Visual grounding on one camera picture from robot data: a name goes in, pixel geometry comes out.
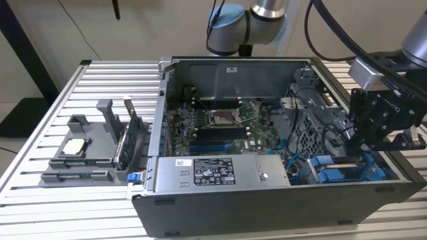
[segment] power supply label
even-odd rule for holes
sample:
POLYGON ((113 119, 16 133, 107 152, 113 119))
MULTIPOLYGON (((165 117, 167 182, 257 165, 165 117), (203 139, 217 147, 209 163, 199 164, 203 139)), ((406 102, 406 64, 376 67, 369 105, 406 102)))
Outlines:
POLYGON ((231 158, 193 159, 193 184, 196 186, 236 184, 231 158))

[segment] aluminum extrusion table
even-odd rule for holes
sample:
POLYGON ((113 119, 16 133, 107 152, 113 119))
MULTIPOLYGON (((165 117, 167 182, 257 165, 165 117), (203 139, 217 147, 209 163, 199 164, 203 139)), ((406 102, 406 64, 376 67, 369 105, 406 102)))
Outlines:
MULTIPOLYGON (((356 88, 345 62, 324 62, 349 90, 356 88)), ((77 68, 57 100, 0 178, 0 239, 151 239, 125 199, 125 186, 39 188, 68 132, 72 114, 104 120, 99 99, 113 99, 112 111, 128 121, 123 97, 132 96, 137 115, 152 122, 157 96, 156 61, 93 61, 77 68)), ((418 129, 423 136, 427 128, 418 129)), ((403 155, 427 178, 427 150, 403 155)), ((381 207, 359 225, 191 237, 187 239, 427 239, 427 188, 406 202, 381 207)))

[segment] motherboard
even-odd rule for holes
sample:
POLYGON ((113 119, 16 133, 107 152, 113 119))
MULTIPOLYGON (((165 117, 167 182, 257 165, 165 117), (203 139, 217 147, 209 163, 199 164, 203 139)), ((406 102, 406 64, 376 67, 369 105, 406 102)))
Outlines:
POLYGON ((267 110, 268 106, 255 99, 195 99, 169 108, 172 155, 268 154, 281 141, 267 110))

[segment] black cable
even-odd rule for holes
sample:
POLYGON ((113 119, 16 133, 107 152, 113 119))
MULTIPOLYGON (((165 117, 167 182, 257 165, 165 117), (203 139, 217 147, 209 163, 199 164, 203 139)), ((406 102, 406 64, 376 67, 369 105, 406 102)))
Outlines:
POLYGON ((299 104, 296 103, 296 98, 293 97, 293 102, 295 102, 295 110, 293 110, 293 123, 292 123, 292 127, 291 127, 291 132, 287 136, 287 139, 285 139, 285 151, 288 152, 288 154, 291 156, 295 155, 295 153, 289 150, 289 143, 291 143, 291 138, 292 138, 292 135, 293 135, 293 132, 295 132, 295 129, 296 129, 296 124, 297 124, 297 121, 299 121, 299 104))
POLYGON ((215 5, 216 5, 216 0, 213 0, 212 10, 211 10, 211 14, 209 14, 209 16, 208 16, 208 20, 207 20, 205 35, 208 35, 208 34, 209 34, 211 19, 212 19, 212 14, 213 14, 215 5))
POLYGON ((384 75, 384 80, 391 80, 392 83, 402 89, 408 90, 416 97, 419 97, 424 102, 427 102, 427 91, 423 90, 416 84, 410 82, 403 76, 400 76, 396 72, 391 71, 387 67, 384 67, 376 60, 368 55, 368 53, 363 50, 363 48, 356 44, 356 42, 351 39, 344 29, 333 19, 325 5, 321 0, 315 0, 312 2, 315 9, 317 10, 325 24, 333 31, 335 35, 344 43, 347 48, 352 51, 352 53, 368 64, 379 73, 384 75))
MULTIPOLYGON (((217 20, 219 20, 219 17, 220 17, 220 14, 221 14, 221 10, 223 10, 224 3, 225 3, 225 0, 221 0, 221 3, 220 3, 220 5, 219 5, 219 8, 217 8, 217 10, 216 10, 216 13, 215 13, 215 15, 213 15, 212 20, 211 20, 211 18, 208 19, 208 23, 207 23, 208 30, 207 30, 207 37, 205 37, 205 49, 209 49, 209 47, 208 47, 208 41, 209 41, 209 37, 211 37, 213 25, 216 24, 216 22, 217 22, 217 20)), ((213 10, 215 10, 215 4, 216 4, 216 0, 215 0, 215 2, 213 2, 213 6, 212 6, 211 12, 213 12, 213 10)))
POLYGON ((4 148, 4 147, 1 147, 1 146, 0 146, 0 149, 4 150, 4 151, 11 152, 11 153, 13 153, 13 154, 19 154, 16 151, 13 151, 13 150, 11 150, 11 149, 7 149, 7 148, 4 148))
POLYGON ((308 19, 309 19, 309 12, 312 9, 312 5, 313 5, 313 0, 309 0, 308 6, 307 6, 307 10, 305 10, 305 16, 304 16, 304 35, 305 35, 305 41, 308 44, 308 47, 311 49, 311 51, 313 52, 313 54, 323 60, 329 61, 329 62, 340 62, 340 61, 348 61, 356 58, 356 56, 348 56, 348 57, 340 57, 340 58, 331 58, 331 57, 325 57, 320 54, 320 52, 317 52, 312 40, 309 38, 308 35, 308 19))
POLYGON ((77 25, 77 23, 76 23, 75 19, 73 19, 73 18, 72 18, 72 16, 69 15, 69 13, 68 13, 68 11, 67 11, 67 9, 65 9, 65 7, 64 7, 63 3, 61 3, 61 0, 57 0, 57 2, 59 2, 59 4, 60 4, 61 9, 64 10, 65 14, 68 15, 68 17, 69 17, 69 19, 71 19, 71 21, 72 21, 73 25, 76 26, 76 28, 77 28, 77 30, 79 30, 79 32, 80 32, 80 34, 81 34, 81 37, 83 37, 83 39, 84 39, 85 44, 87 44, 87 45, 88 45, 88 47, 92 49, 92 51, 93 51, 93 53, 96 54, 96 56, 97 56, 99 60, 101 60, 101 57, 100 57, 99 53, 95 51, 95 49, 93 49, 93 47, 91 46, 91 44, 88 43, 87 37, 85 37, 85 35, 83 34, 83 31, 81 31, 81 29, 80 29, 80 27, 79 27, 79 25, 77 25))

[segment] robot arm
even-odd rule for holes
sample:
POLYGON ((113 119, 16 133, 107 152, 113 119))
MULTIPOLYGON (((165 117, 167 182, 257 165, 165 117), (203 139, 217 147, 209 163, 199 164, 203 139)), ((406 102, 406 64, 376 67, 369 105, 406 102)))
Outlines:
MULTIPOLYGON (((403 50, 373 55, 376 61, 427 91, 427 11, 403 42, 403 50)), ((427 103, 414 92, 397 86, 359 57, 353 60, 349 76, 360 85, 351 91, 349 120, 353 135, 345 143, 349 152, 365 144, 372 151, 404 151, 426 148, 416 132, 427 113, 427 103), (403 130, 392 142, 385 136, 403 130)))
POLYGON ((240 45, 268 44, 284 31, 284 0, 257 0, 249 10, 237 4, 216 7, 205 47, 213 56, 231 56, 240 45))

